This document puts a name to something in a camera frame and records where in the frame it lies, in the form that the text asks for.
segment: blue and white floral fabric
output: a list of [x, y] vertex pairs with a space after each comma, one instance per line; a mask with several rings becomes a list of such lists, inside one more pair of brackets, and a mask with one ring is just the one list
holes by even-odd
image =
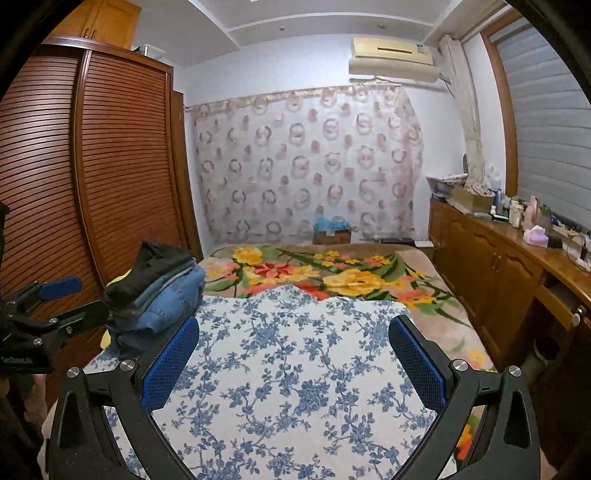
[[[291, 285], [206, 296], [199, 344], [154, 420], [197, 479], [388, 480], [436, 416], [389, 345], [401, 313]], [[117, 363], [103, 352], [85, 371]], [[114, 409], [108, 417], [129, 469], [145, 476]], [[454, 471], [451, 460], [441, 476]]]

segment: pink bottle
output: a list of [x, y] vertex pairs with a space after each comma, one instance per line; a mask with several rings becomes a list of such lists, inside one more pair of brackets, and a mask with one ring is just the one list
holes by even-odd
[[538, 199], [534, 195], [530, 197], [530, 204], [525, 209], [523, 217], [523, 230], [531, 230], [537, 224]]

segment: metal screw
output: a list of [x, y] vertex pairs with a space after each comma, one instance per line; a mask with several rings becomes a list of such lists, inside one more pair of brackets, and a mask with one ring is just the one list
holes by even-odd
[[520, 377], [521, 376], [521, 368], [519, 368], [516, 365], [511, 365], [509, 367], [509, 373], [511, 375], [513, 375], [514, 377]]
[[78, 367], [70, 367], [66, 375], [68, 378], [74, 378], [77, 377], [79, 373], [80, 369]]
[[466, 370], [468, 370], [468, 363], [460, 358], [454, 360], [452, 365], [453, 368], [455, 368], [459, 372], [465, 372]]
[[123, 360], [120, 367], [124, 372], [129, 372], [129, 370], [133, 370], [135, 367], [135, 360]]

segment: sheer curtain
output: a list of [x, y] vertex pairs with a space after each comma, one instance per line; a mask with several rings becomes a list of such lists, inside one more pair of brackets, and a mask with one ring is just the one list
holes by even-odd
[[412, 235], [423, 138], [403, 88], [278, 92], [191, 111], [216, 243], [307, 242], [321, 214], [364, 235]]

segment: air conditioner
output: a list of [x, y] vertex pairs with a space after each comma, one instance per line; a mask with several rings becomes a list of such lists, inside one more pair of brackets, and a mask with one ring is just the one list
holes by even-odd
[[436, 82], [441, 71], [427, 47], [386, 38], [353, 37], [349, 73]]

